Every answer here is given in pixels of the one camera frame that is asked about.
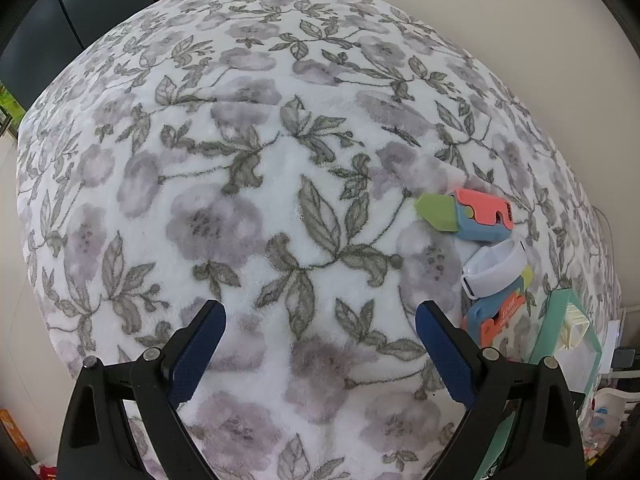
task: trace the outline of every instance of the blue toy handle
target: blue toy handle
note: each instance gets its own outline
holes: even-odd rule
[[[226,327],[225,307],[219,301],[209,300],[186,328],[176,331],[171,343],[184,344],[184,349],[171,357],[172,349],[165,345],[167,364],[163,374],[169,380],[167,399],[175,408],[193,396],[204,371],[222,339]]]
[[[466,331],[477,345],[480,344],[480,328],[482,323],[498,314],[504,300],[517,289],[524,290],[524,279],[522,276],[518,276],[511,285],[500,292],[496,292],[486,298],[480,298],[466,313]]]

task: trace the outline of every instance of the floral blanket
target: floral blanket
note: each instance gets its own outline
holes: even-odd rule
[[[24,257],[76,375],[162,346],[208,298],[226,333],[180,416],[223,480],[421,478],[463,415],[415,334],[460,323],[478,248],[414,200],[507,197],[534,280],[494,342],[526,359],[555,288],[618,304],[580,183],[466,50],[381,0],[162,0],[20,128]],[[149,471],[163,473],[131,409]]]

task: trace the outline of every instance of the gray leaf pattern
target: gray leaf pattern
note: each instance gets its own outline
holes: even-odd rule
[[[298,192],[298,203],[309,236],[331,254],[340,248],[340,224],[334,208],[320,196],[318,188],[306,176]]]
[[[342,480],[353,460],[363,478],[401,480],[433,465],[460,413],[413,316],[426,298],[468,310],[468,255],[415,216],[422,192],[510,200],[534,278],[494,342],[504,354],[526,357],[553,290],[572,286],[600,334],[619,305],[553,141],[471,54],[381,0],[162,0],[43,92],[17,181],[28,279],[73,374],[88,353],[135,359],[206,299],[225,303],[225,367],[181,414],[223,480]],[[331,448],[318,427],[340,428]]]

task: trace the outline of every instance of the white plastic piece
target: white plastic piece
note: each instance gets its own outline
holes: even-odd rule
[[[613,388],[603,388],[598,390],[593,398],[596,411],[593,416],[594,418],[599,416],[603,419],[602,421],[596,421],[596,425],[598,425],[597,423],[599,422],[599,425],[602,426],[602,428],[599,429],[613,436],[617,436],[620,432],[622,421],[628,417],[627,413],[630,412],[636,405],[636,402],[640,400],[640,393],[621,392]]]
[[[556,348],[553,355],[560,364],[569,390],[583,392],[589,383],[593,363],[598,357],[589,338],[583,337],[580,344],[571,349],[561,344],[561,348]]]
[[[573,303],[566,306],[566,313],[562,326],[560,327],[560,335],[556,348],[567,348],[572,350],[576,348],[589,328],[589,319],[576,307]]]
[[[607,323],[607,336],[602,345],[602,358],[600,359],[601,374],[608,374],[611,371],[611,362],[613,361],[613,352],[618,346],[618,337],[620,336],[620,320],[612,319]]]
[[[478,249],[462,268],[462,288],[472,300],[492,296],[511,285],[526,266],[522,241],[507,238]]]

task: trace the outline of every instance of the cable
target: cable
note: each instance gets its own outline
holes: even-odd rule
[[[62,2],[62,0],[58,0],[58,3],[60,4],[60,9],[62,9],[62,13],[65,15],[66,22],[68,23],[69,28],[71,29],[71,32],[76,37],[76,41],[78,42],[78,45],[80,45],[80,48],[82,50],[86,49],[86,47],[82,44],[82,41],[80,40],[80,36],[78,36],[78,33],[76,32],[76,28],[74,27],[74,24],[71,23],[71,18],[69,17],[68,12],[66,12],[65,4]]]
[[[609,222],[609,219],[607,218],[607,215],[605,215],[601,209],[597,208],[594,205],[592,205],[591,208],[604,218],[605,222],[607,223],[607,229],[609,230],[609,238],[611,240],[611,247],[610,247],[611,248],[611,279],[613,280],[612,291],[614,295],[612,300],[614,301],[614,303],[617,303],[618,294],[620,292],[618,290],[618,288],[620,287],[620,283],[618,282],[618,277],[616,276],[616,249],[613,243],[613,230],[611,229],[611,224]],[[600,220],[598,220],[598,223],[602,228],[602,223],[600,222]],[[626,315],[626,310],[623,308],[622,319],[620,320],[620,328],[619,328],[620,332],[618,334],[618,341],[616,342],[616,345],[620,343],[620,336],[622,336],[622,327],[624,326],[624,323],[625,323],[625,315]]]

